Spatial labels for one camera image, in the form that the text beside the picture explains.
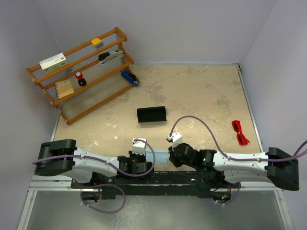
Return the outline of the light blue cleaning cloth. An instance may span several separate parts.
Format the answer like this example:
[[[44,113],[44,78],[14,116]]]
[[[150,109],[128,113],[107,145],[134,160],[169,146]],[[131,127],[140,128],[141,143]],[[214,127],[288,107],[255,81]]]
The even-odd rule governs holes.
[[[165,164],[168,162],[168,151],[162,149],[154,149],[155,162]],[[153,162],[154,156],[150,149],[146,149],[146,161]]]

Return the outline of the black glasses case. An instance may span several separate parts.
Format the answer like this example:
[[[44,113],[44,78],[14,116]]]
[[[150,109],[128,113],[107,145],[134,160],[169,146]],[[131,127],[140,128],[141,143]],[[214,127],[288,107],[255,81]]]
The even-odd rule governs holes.
[[[166,121],[165,106],[146,107],[137,109],[139,123],[164,122]]]

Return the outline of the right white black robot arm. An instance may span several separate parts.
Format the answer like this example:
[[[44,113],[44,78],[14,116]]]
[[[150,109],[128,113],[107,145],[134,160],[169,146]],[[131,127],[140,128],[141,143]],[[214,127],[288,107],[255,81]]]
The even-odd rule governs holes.
[[[175,167],[189,166],[199,172],[214,172],[213,182],[217,187],[241,182],[266,182],[277,188],[298,191],[298,160],[279,148],[250,154],[225,153],[213,149],[196,150],[181,143],[169,147],[169,160]]]

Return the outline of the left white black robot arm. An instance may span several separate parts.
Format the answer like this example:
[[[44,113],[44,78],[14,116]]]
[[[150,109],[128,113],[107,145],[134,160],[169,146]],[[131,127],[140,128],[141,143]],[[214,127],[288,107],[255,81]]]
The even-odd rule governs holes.
[[[151,176],[156,155],[147,139],[132,140],[129,156],[104,157],[89,153],[76,146],[76,140],[63,139],[41,144],[38,159],[32,162],[35,175],[64,175],[88,188],[97,186],[97,174],[113,178],[137,178]]]

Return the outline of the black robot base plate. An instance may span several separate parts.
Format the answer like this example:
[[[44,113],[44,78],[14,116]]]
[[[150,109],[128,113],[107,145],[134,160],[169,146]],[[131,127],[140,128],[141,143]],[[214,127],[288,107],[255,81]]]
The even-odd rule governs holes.
[[[196,196],[230,200],[232,192],[240,187],[225,180],[223,172],[213,168],[198,167],[190,171],[155,171],[143,177],[127,177],[122,174],[107,177],[92,173],[88,183],[72,180],[73,189],[98,186],[101,199],[115,199],[116,196]]]

